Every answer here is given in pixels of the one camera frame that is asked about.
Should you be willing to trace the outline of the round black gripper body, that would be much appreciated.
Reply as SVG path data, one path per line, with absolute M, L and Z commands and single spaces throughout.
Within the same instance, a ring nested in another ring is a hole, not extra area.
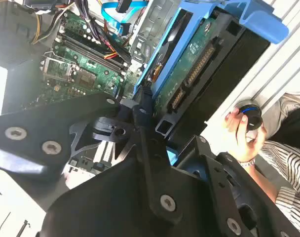
M 218 237 L 211 178 L 222 173 L 199 158 L 191 173 L 167 158 L 128 158 L 59 197 L 42 237 Z

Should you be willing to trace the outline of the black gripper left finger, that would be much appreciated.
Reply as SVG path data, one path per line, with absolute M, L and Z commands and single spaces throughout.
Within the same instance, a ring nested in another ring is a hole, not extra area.
M 71 156 L 103 139 L 96 128 L 89 127 L 99 118 L 115 130 L 124 130 L 122 135 L 112 132 L 109 137 L 124 145 L 119 163 L 152 155 L 168 159 L 163 138 L 152 126 L 151 96 L 142 96 L 129 108 L 107 93 L 97 93 L 1 115 L 0 169 L 56 180 Z

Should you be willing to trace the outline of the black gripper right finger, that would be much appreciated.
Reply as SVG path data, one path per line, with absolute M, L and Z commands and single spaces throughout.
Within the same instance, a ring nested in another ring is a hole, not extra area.
M 212 213 L 204 216 L 214 237 L 300 236 L 238 161 L 228 153 L 215 156 L 203 137 L 187 142 L 177 167 L 206 186 L 204 204 Z

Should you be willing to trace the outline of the person's hand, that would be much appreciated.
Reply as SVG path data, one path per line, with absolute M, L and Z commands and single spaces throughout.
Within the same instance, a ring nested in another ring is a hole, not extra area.
M 247 139 L 248 118 L 234 108 L 224 119 L 224 136 L 228 153 L 240 163 L 250 162 L 262 148 L 266 129 L 264 124 L 257 129 L 254 139 Z

